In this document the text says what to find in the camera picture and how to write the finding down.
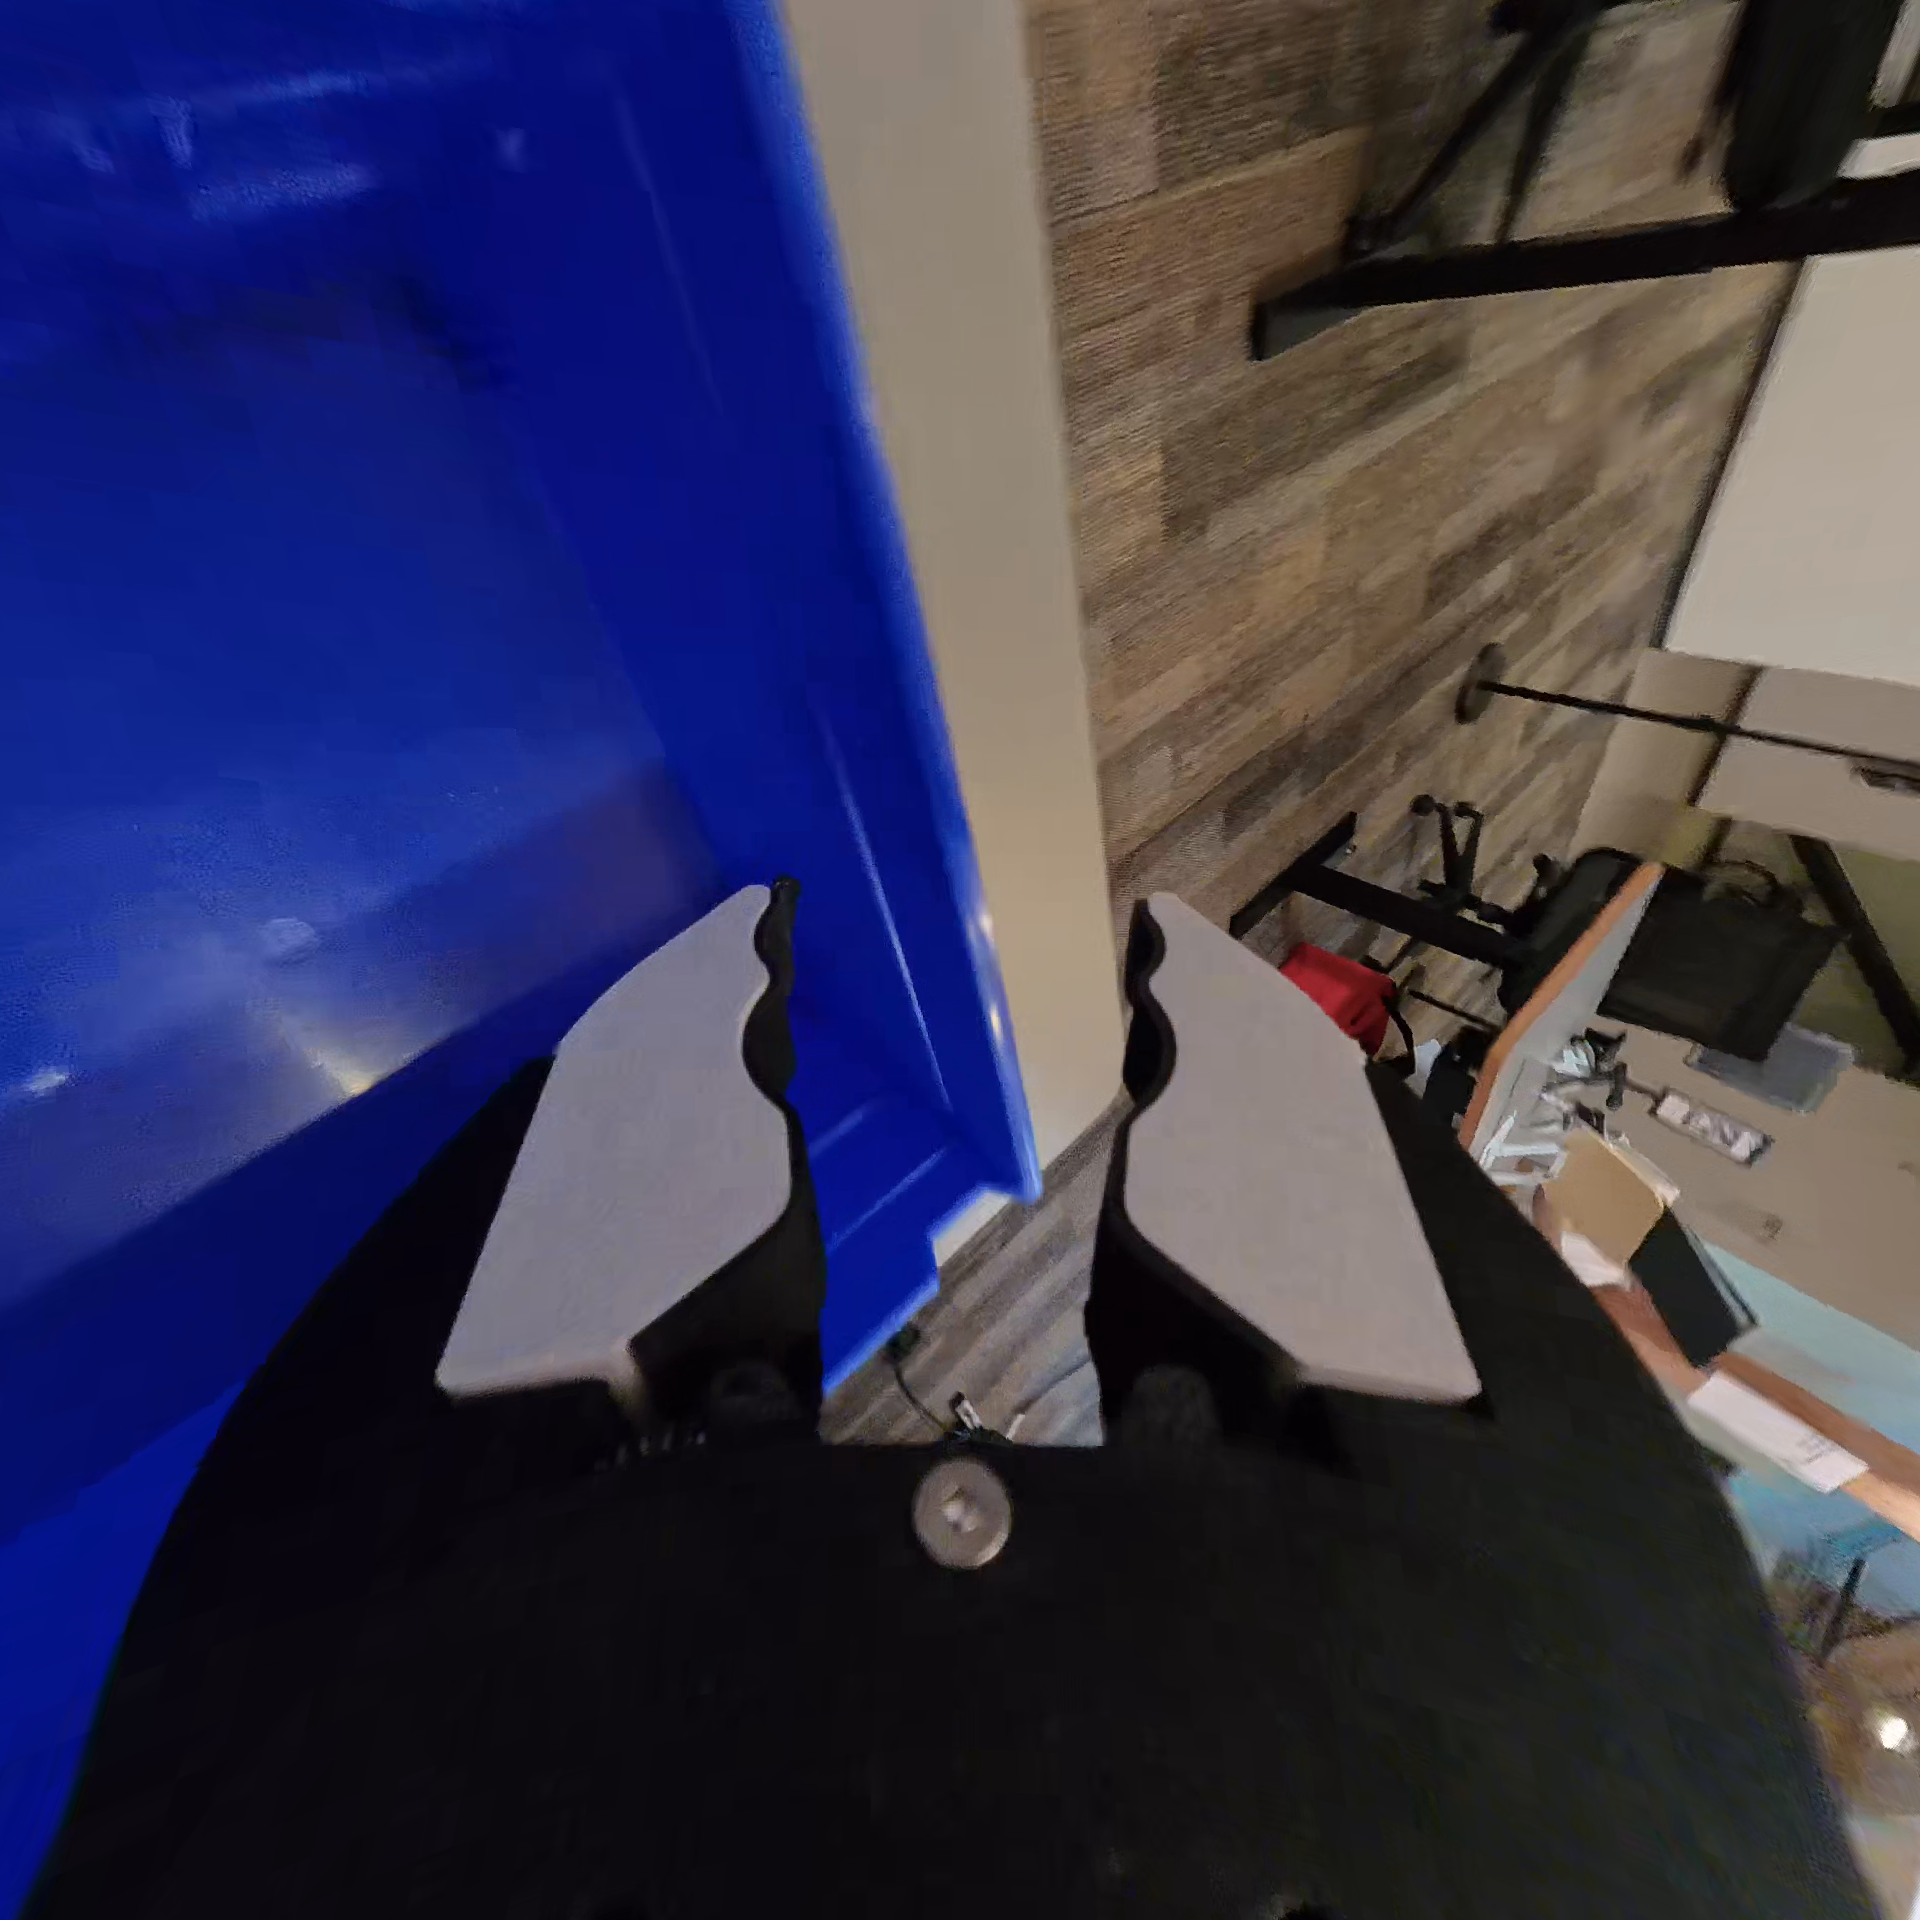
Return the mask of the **red container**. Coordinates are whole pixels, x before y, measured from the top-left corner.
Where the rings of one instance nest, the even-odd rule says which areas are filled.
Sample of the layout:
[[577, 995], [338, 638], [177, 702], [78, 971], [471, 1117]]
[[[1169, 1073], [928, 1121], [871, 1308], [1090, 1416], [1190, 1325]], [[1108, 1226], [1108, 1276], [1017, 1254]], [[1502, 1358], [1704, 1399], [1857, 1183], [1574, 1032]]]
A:
[[1378, 1060], [1396, 1036], [1407, 1056], [1417, 1052], [1403, 1011], [1403, 989], [1378, 966], [1300, 943], [1278, 963], [1278, 972], [1326, 1015], [1369, 1060]]

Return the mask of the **wooden top table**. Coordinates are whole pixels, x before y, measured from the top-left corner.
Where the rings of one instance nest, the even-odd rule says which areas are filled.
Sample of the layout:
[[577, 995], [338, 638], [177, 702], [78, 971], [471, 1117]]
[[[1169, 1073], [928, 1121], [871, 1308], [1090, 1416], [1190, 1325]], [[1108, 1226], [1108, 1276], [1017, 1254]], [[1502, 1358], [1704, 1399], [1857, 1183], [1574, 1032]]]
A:
[[[1664, 876], [1656, 863], [1637, 867], [1490, 1043], [1456, 1139], [1523, 1213], [1544, 1186], [1550, 1150], [1561, 1143], [1546, 1121], [1549, 1085], [1569, 1048], [1598, 1025], [1601, 1003]], [[1803, 1484], [1820, 1475], [1823, 1493], [1845, 1495], [1901, 1536], [1918, 1539], [1913, 1449], [1762, 1356], [1729, 1352], [1713, 1367], [1695, 1367], [1639, 1281], [1598, 1286], [1596, 1305], [1678, 1408], [1695, 1411], [1707, 1395], [1711, 1414], [1737, 1416], [1724, 1437], [1764, 1464]]]

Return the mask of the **black metal frame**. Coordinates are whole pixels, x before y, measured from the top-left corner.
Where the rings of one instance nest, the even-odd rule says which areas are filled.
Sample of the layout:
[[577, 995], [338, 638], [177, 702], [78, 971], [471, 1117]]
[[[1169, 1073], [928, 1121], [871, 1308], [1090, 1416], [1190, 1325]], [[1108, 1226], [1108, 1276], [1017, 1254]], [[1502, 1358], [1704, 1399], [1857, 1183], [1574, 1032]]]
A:
[[[1403, 199], [1381, 213], [1361, 213], [1351, 220], [1339, 266], [1291, 291], [1261, 292], [1253, 300], [1246, 330], [1251, 361], [1274, 363], [1339, 326], [1393, 309], [1800, 266], [1820, 258], [1915, 249], [1916, 167], [1873, 176], [1850, 175], [1850, 161], [1863, 144], [1916, 135], [1916, 54], [1899, 54], [1904, 31], [1916, 26], [1916, 4], [1902, 6], [1877, 83], [1874, 111], [1836, 185], [1824, 194], [1764, 213], [1737, 213], [1724, 197], [1720, 165], [1729, 127], [1716, 108], [1716, 88], [1740, 4], [1702, 122], [1682, 159], [1689, 175], [1704, 156], [1719, 154], [1727, 208], [1587, 237], [1518, 239], [1518, 220], [1572, 102], [1572, 85], [1601, 23], [1621, 6], [1501, 4], [1492, 15], [1492, 33], [1514, 42], [1502, 66], [1429, 156]], [[1526, 114], [1501, 199], [1496, 237], [1487, 244], [1441, 253], [1422, 249], [1422, 228], [1445, 188], [1518, 102], [1526, 102]]]
[[1304, 898], [1340, 911], [1359, 923], [1381, 926], [1422, 948], [1436, 948], [1501, 972], [1512, 971], [1529, 959], [1526, 944], [1501, 926], [1482, 925], [1431, 898], [1396, 892], [1347, 873], [1337, 856], [1351, 851], [1356, 826], [1359, 814], [1355, 812], [1339, 818], [1304, 855], [1233, 911], [1227, 923], [1228, 936], [1243, 943], [1278, 912], [1285, 900]]

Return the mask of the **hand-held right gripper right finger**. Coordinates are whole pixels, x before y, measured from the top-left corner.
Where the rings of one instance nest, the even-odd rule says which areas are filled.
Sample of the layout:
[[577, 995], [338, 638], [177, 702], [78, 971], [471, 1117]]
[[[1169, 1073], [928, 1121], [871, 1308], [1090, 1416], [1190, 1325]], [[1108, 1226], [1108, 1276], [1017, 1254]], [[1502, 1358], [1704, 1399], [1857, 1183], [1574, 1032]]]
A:
[[1135, 904], [1123, 987], [1127, 1108], [1084, 1310], [1106, 1434], [1161, 1386], [1258, 1443], [1315, 1391], [1477, 1405], [1361, 1045], [1172, 895]]

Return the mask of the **black bag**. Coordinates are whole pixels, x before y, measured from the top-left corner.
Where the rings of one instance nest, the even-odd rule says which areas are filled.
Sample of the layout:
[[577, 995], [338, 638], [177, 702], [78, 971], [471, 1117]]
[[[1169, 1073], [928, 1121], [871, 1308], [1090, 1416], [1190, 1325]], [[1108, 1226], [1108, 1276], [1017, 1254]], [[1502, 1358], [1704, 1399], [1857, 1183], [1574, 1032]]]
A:
[[1666, 871], [1598, 1017], [1760, 1065], [1840, 943], [1795, 896], [1714, 892]]

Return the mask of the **blue plastic bin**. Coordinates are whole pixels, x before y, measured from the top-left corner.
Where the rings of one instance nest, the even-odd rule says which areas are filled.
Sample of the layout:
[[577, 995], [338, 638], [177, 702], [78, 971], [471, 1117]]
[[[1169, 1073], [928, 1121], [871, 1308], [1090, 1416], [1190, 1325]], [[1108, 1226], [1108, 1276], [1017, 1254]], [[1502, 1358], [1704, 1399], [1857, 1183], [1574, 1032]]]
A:
[[800, 882], [839, 1388], [1043, 1157], [777, 4], [4, 4], [4, 1917], [218, 1421]]

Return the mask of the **black floor stand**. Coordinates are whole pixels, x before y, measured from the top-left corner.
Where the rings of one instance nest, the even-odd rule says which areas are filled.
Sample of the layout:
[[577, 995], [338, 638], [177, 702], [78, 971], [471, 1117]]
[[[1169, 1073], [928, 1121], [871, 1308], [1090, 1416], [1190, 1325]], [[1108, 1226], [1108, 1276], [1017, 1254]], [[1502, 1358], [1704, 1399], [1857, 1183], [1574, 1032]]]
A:
[[1477, 656], [1459, 683], [1453, 698], [1453, 720], [1459, 727], [1472, 727], [1482, 720], [1496, 702], [1579, 712], [1606, 718], [1608, 723], [1634, 723], [1707, 738], [1716, 747], [1734, 742], [1816, 757], [1846, 767], [1861, 784], [1877, 792], [1918, 795], [1918, 763], [1915, 759], [1845, 747], [1806, 734], [1760, 730], [1707, 712], [1669, 712], [1623, 701], [1601, 701], [1588, 694], [1518, 684], [1508, 679], [1508, 655], [1505, 648], [1499, 643], [1488, 643], [1477, 650]]

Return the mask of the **cardboard box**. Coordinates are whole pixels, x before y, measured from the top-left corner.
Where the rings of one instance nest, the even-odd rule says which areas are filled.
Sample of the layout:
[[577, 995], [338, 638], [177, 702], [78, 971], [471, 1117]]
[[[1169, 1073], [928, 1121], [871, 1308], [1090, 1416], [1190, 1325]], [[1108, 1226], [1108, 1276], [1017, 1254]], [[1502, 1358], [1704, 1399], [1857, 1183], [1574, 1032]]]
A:
[[1579, 1130], [1566, 1143], [1544, 1199], [1563, 1231], [1621, 1266], [1630, 1264], [1670, 1206], [1662, 1180], [1595, 1130]]

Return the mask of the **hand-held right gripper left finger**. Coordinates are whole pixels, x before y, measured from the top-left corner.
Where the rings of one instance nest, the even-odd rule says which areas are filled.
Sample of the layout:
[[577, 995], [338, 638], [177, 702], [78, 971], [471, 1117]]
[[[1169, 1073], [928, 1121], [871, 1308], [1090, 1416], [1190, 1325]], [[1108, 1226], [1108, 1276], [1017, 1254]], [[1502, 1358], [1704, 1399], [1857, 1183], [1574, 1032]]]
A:
[[601, 1388], [650, 1427], [717, 1379], [825, 1397], [828, 1261], [793, 1099], [794, 878], [624, 972], [551, 1054], [436, 1367], [454, 1401]]

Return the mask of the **black office chair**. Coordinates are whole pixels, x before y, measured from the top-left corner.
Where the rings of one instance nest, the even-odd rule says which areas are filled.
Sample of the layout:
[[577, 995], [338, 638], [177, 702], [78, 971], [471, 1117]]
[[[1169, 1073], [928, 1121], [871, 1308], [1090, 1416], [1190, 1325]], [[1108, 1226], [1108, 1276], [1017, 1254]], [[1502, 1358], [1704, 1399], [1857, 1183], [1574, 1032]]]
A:
[[1720, 182], [1737, 215], [1832, 188], [1874, 113], [1902, 2], [1744, 2], [1714, 104]]

